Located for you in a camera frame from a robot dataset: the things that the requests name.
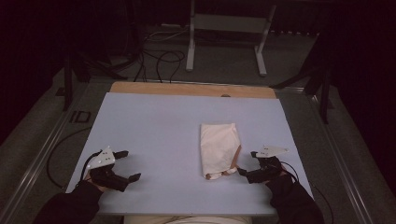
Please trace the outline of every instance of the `black sleeve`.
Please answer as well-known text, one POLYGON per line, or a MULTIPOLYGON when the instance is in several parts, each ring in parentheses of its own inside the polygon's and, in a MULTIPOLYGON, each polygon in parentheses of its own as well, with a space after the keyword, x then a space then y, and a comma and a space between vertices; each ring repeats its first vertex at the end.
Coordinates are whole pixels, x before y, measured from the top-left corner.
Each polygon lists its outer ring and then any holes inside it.
POLYGON ((80 181, 71 193, 59 193, 49 199, 35 217, 34 224, 87 224, 98 212, 102 194, 93 184, 80 181))
POLYGON ((282 224, 324 223, 318 205, 299 182, 292 182, 290 175, 282 175, 266 186, 272 191, 271 205, 282 224))

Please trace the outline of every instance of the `white table surface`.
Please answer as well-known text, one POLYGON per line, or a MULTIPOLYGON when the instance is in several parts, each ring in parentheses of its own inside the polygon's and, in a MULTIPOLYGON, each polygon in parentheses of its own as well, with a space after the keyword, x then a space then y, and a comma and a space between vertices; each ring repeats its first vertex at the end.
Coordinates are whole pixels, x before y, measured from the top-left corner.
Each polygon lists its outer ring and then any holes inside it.
POLYGON ((237 164, 248 171, 260 168, 250 151, 260 151, 263 145, 288 148, 278 158, 294 167, 312 196, 279 100, 134 93, 106 94, 67 192, 77 184, 85 160, 111 146, 115 152, 129 151, 127 158, 116 161, 113 171, 117 175, 142 175, 124 192, 106 192, 99 213, 274 214, 271 192, 264 184, 249 184, 238 173, 204 179, 200 125, 208 122, 236 123, 242 145, 237 164))

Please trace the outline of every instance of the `metal frame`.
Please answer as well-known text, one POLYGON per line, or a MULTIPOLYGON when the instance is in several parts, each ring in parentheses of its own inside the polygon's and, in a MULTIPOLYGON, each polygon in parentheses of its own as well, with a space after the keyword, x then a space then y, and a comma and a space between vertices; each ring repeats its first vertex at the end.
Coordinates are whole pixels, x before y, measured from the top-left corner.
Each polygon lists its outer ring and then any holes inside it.
POLYGON ((85 83, 78 84, 77 90, 75 91, 75 97, 77 98, 77 100, 73 101, 68 107, 68 110, 64 111, 59 117, 45 144, 40 149, 32 163, 29 165, 28 169, 26 170, 25 174, 21 179, 20 184, 18 185, 18 187, 14 191, 14 194, 8 200, 7 204, 5 205, 3 211, 0 214, 1 224, 12 223, 13 219, 17 215, 23 202, 25 201, 33 185, 35 184, 35 181, 38 179, 41 170, 45 166, 47 157, 49 156, 51 150, 56 145, 61 134, 63 133, 64 127, 67 124, 67 121, 69 121, 72 111, 78 104, 78 100, 81 98, 87 86, 88 85, 85 83))
POLYGON ((254 53, 256 55, 257 66, 259 68, 259 75, 261 77, 265 77, 267 75, 267 70, 265 68, 264 58, 262 57, 262 50, 270 31, 275 11, 276 6, 271 6, 269 14, 265 19, 196 14, 195 0, 191 0, 190 44, 187 54, 186 70, 190 72, 194 67, 195 29, 259 33, 262 34, 262 40, 259 45, 254 48, 254 53))
POLYGON ((327 138, 327 141, 330 144, 331 152, 334 157, 335 168, 338 170, 340 175, 341 181, 346 188, 346 193, 351 201, 351 204, 355 210, 356 216, 359 220, 359 223, 363 224, 370 224, 374 223, 370 212, 361 197, 361 192, 356 184, 355 180, 353 179, 352 174, 349 172, 347 168, 347 163, 345 162, 340 148, 337 146, 334 137, 332 136, 332 132, 330 131, 329 127, 323 123, 323 120, 318 113, 318 98, 316 95, 307 95, 308 99, 310 98, 310 105, 312 110, 314 111, 315 120, 318 122, 318 125, 322 129, 324 136, 327 138))

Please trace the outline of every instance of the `table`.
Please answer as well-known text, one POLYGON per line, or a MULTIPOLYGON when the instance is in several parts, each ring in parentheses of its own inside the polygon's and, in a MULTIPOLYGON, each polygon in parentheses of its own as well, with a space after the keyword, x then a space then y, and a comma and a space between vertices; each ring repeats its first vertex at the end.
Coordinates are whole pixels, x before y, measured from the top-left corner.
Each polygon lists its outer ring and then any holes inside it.
POLYGON ((274 91, 261 87, 116 82, 99 110, 67 191, 77 184, 82 165, 101 148, 128 150, 113 171, 142 173, 124 192, 110 191, 99 213, 114 215, 262 216, 276 211, 264 185, 249 185, 239 174, 206 180, 202 175, 200 124, 236 123, 242 150, 238 165, 259 168, 250 151, 263 144, 287 147, 279 156, 309 188, 289 125, 274 91))
POLYGON ((192 71, 194 66, 195 29, 258 33, 262 34, 262 40, 260 41, 260 44, 254 48, 254 53, 256 54, 259 75, 265 77, 267 75, 267 71, 262 57, 262 49, 264 48, 265 40, 270 31, 275 11, 276 5, 272 5, 265 18, 199 14, 195 13, 195 0, 191 0, 190 44, 189 51, 187 53, 186 70, 192 71))

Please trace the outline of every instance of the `metal stand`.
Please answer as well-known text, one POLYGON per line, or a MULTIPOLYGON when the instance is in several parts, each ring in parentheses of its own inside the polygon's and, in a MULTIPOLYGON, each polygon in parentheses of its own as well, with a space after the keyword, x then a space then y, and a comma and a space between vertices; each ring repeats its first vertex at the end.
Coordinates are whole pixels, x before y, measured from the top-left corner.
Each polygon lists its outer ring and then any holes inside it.
POLYGON ((73 102, 73 71, 76 73, 78 81, 88 82, 91 78, 85 63, 101 70, 107 76, 116 80, 126 80, 128 78, 112 72, 85 53, 67 51, 64 57, 64 111, 66 111, 73 102))
POLYGON ((320 88, 321 96, 320 96, 320 107, 319 114, 324 123, 329 123, 327 121, 327 106, 329 103, 329 90, 330 90, 330 78, 331 71, 326 67, 314 66, 308 69, 305 72, 300 72, 297 76, 291 77, 288 80, 285 80, 276 85, 270 86, 273 89, 283 89, 288 87, 290 84, 301 80, 305 77, 310 77, 309 81, 306 83, 304 87, 304 92, 308 95, 315 95, 320 88))
POLYGON ((196 14, 195 0, 191 0, 190 44, 187 54, 186 70, 190 72, 193 70, 194 67, 195 29, 258 33, 262 34, 262 40, 260 44, 254 48, 254 52, 256 54, 259 74, 260 76, 265 77, 267 75, 267 71, 265 69, 264 59, 262 57, 262 49, 270 31, 272 18, 274 17, 275 11, 276 6, 271 6, 267 18, 247 18, 196 14))

